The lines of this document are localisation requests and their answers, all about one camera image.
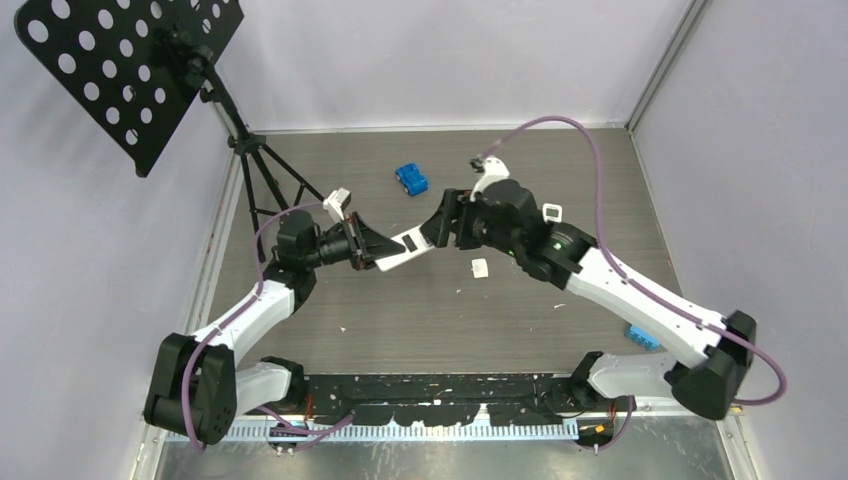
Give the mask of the white remote control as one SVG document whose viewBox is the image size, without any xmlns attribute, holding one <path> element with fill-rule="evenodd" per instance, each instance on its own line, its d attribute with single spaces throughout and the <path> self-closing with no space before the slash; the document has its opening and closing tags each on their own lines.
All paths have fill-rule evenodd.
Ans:
<svg viewBox="0 0 848 480">
<path fill-rule="evenodd" d="M 544 203 L 541 213 L 547 223 L 560 223 L 563 220 L 563 207 L 559 204 Z"/>
<path fill-rule="evenodd" d="M 433 242 L 423 234 L 421 225 L 399 233 L 391 240 L 400 244 L 403 251 L 378 259 L 376 266 L 381 272 L 390 271 L 435 249 Z"/>
</svg>

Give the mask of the small white battery cover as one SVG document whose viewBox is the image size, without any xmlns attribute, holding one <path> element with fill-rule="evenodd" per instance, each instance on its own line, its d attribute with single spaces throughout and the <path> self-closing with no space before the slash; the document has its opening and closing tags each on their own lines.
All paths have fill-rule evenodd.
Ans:
<svg viewBox="0 0 848 480">
<path fill-rule="evenodd" d="M 487 278 L 489 276 L 488 262 L 484 258 L 476 258 L 471 261 L 471 271 L 474 279 Z"/>
</svg>

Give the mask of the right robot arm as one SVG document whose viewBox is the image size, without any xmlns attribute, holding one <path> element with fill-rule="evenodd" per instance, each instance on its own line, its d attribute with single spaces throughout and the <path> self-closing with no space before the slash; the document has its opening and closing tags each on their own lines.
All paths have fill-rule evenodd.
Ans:
<svg viewBox="0 0 848 480">
<path fill-rule="evenodd" d="M 745 345 L 755 338 L 755 320 L 698 307 L 651 282 L 563 222 L 562 213 L 559 205 L 537 204 L 518 182 L 502 180 L 482 192 L 446 190 L 421 232 L 436 248 L 486 246 L 508 254 L 528 276 L 593 301 L 659 341 L 659 354 L 587 353 L 567 386 L 580 408 L 596 410 L 625 396 L 662 397 L 703 418 L 723 419 L 751 367 Z"/>
</svg>

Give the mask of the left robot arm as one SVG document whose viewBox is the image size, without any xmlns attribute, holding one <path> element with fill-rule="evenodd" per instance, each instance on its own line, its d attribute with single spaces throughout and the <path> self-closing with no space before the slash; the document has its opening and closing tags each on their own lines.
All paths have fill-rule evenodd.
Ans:
<svg viewBox="0 0 848 480">
<path fill-rule="evenodd" d="M 406 251 L 356 212 L 327 230 L 304 208 L 272 220 L 279 226 L 277 247 L 268 264 L 258 267 L 253 289 L 216 321 L 192 334 L 172 333 L 160 344 L 143 410 L 148 425 L 202 447 L 221 441 L 236 417 L 260 407 L 298 412 L 308 395 L 302 365 L 268 356 L 241 370 L 245 354 L 305 304 L 318 268 L 347 262 L 368 270 Z"/>
</svg>

